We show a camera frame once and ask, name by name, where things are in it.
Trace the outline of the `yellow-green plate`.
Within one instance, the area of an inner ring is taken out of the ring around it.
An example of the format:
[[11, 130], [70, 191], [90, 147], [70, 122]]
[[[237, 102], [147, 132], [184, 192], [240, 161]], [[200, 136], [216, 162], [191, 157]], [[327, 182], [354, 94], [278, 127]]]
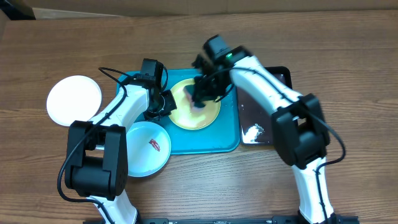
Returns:
[[177, 108], [171, 112], [169, 118], [178, 127], [187, 130], [197, 130], [209, 126], [218, 116], [221, 103], [206, 101], [206, 106], [200, 109], [193, 109], [184, 92], [187, 85], [193, 85], [194, 79], [182, 80], [171, 88]]

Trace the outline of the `light blue plate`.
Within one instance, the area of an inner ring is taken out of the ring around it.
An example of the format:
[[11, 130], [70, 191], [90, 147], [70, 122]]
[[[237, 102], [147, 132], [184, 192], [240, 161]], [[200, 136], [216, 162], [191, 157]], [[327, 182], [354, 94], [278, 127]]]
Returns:
[[171, 140], [167, 131], [148, 121], [134, 123], [126, 134], [128, 176], [147, 177], [169, 160]]

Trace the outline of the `white plate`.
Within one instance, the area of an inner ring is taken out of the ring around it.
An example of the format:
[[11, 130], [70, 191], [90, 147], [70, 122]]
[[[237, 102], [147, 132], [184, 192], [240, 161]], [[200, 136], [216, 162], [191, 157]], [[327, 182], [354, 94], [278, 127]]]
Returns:
[[69, 126], [75, 120], [88, 121], [101, 106], [102, 92], [91, 78], [74, 75], [60, 80], [47, 97], [46, 109], [57, 124]]

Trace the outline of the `green scrubbing sponge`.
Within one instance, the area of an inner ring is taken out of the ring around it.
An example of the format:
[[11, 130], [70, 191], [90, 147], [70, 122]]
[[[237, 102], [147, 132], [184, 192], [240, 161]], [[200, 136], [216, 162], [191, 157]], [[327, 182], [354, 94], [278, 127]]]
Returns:
[[184, 93], [186, 94], [187, 100], [190, 103], [191, 108], [202, 109], [206, 106], [204, 102], [196, 100], [195, 86], [194, 85], [186, 85], [183, 88]]

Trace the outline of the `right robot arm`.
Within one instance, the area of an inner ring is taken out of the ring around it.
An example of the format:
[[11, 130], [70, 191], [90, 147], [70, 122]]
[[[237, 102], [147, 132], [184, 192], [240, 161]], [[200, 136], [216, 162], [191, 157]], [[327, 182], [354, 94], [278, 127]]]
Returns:
[[219, 35], [209, 38], [203, 50], [205, 55], [192, 63], [201, 75], [187, 88], [192, 107], [219, 101], [229, 86], [248, 93], [269, 115], [274, 148], [294, 172], [302, 223], [330, 223], [335, 213], [324, 176], [330, 130], [319, 100], [286, 86], [254, 54], [243, 46], [231, 49]]

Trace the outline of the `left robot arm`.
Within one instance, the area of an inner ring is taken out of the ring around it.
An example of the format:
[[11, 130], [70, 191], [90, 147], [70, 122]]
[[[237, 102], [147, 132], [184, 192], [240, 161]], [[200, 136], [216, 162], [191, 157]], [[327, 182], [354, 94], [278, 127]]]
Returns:
[[61, 198], [92, 203], [102, 223], [142, 223], [130, 202], [127, 182], [127, 131], [143, 115], [158, 121], [176, 109], [166, 67], [145, 58], [139, 73], [125, 74], [119, 93], [89, 121], [74, 121], [68, 130], [67, 154], [57, 177]]

